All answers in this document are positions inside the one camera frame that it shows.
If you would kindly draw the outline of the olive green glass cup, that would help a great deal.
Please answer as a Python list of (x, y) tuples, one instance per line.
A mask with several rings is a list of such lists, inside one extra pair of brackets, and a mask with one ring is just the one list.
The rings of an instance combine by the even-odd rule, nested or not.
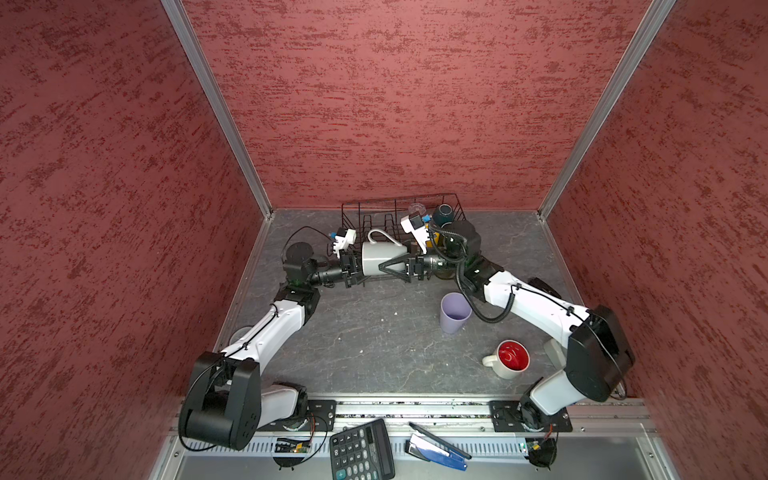
[(433, 272), (433, 275), (440, 280), (454, 280), (456, 276), (456, 267), (453, 264), (444, 265), (441, 268), (437, 268)]

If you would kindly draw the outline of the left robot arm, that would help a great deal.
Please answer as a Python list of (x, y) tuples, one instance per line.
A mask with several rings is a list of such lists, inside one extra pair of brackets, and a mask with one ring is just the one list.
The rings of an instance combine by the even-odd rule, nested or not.
[(348, 247), (322, 265), (308, 243), (297, 242), (284, 254), (283, 269), (286, 280), (267, 313), (231, 345), (195, 361), (178, 418), (181, 440), (241, 450), (268, 424), (306, 418), (306, 388), (275, 383), (264, 389), (262, 370), (315, 313), (322, 286), (364, 280), (362, 254)]

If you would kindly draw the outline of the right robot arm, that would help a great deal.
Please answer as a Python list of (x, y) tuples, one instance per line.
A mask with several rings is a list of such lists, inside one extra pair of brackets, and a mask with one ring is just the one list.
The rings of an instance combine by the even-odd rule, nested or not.
[(548, 292), (540, 280), (524, 282), (481, 251), (482, 240), (468, 221), (440, 226), (428, 217), (404, 217), (401, 226), (416, 240), (411, 252), (391, 237), (362, 245), (367, 276), (391, 275), (405, 282), (422, 274), (453, 271), (459, 294), (480, 320), (496, 324), (514, 315), (546, 333), (563, 355), (559, 369), (521, 396), (516, 417), (541, 431), (566, 407), (581, 400), (607, 400), (635, 364), (635, 355), (616, 314), (588, 308)]

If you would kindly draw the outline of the lilac plastic cup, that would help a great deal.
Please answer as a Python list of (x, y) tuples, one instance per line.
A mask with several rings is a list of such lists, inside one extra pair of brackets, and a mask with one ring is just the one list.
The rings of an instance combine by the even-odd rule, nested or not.
[(469, 302), (461, 293), (448, 293), (440, 303), (440, 328), (446, 334), (454, 334), (462, 329), (472, 313)]

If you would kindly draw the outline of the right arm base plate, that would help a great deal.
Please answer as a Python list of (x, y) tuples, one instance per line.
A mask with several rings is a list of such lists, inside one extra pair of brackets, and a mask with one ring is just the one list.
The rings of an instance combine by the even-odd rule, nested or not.
[(554, 415), (546, 415), (535, 410), (532, 403), (520, 406), (519, 401), (492, 400), (488, 406), (496, 433), (547, 434), (573, 431), (565, 408)]

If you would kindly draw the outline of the clear glass cup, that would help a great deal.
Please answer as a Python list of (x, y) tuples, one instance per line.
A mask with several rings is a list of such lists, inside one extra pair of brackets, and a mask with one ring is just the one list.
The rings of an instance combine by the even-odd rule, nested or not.
[(408, 207), (408, 216), (418, 215), (424, 217), (427, 214), (427, 210), (424, 204), (419, 202), (411, 203)]

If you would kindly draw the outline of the cream white mug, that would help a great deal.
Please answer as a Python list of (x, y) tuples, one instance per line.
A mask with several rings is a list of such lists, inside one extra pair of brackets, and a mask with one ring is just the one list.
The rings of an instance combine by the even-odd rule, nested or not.
[[(383, 236), (385, 241), (376, 241), (373, 238), (374, 234)], [(380, 264), (407, 253), (407, 246), (393, 238), (386, 231), (374, 228), (368, 232), (367, 240), (362, 244), (361, 263), (363, 274), (367, 277), (382, 276), (384, 272), (379, 269)]]

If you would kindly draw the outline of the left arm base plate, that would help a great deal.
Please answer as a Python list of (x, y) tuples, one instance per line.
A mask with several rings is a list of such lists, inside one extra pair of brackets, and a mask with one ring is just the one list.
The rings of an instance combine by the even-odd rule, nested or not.
[(329, 431), (334, 428), (337, 406), (336, 400), (310, 399), (303, 417), (277, 420), (260, 427), (258, 431), (279, 433)]

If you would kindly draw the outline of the dark green ceramic mug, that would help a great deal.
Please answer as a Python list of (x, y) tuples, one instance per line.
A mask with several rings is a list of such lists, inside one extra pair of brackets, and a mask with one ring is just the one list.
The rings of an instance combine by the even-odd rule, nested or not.
[(446, 225), (450, 225), (455, 221), (455, 219), (455, 210), (450, 204), (447, 203), (438, 205), (431, 215), (431, 223), (438, 229), (441, 229)]

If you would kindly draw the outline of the white mug red inside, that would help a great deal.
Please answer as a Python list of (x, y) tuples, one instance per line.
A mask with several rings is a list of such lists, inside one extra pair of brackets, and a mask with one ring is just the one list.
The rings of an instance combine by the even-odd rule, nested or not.
[(527, 348), (515, 340), (504, 340), (495, 352), (482, 359), (482, 365), (490, 368), (496, 376), (513, 380), (522, 375), (531, 364)]

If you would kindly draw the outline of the yellow mug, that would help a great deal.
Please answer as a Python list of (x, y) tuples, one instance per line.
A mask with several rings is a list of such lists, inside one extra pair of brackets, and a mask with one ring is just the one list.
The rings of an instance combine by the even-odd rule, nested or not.
[(440, 240), (440, 234), (433, 232), (430, 228), (427, 229), (427, 233), (428, 233), (427, 246), (430, 248), (436, 247)]

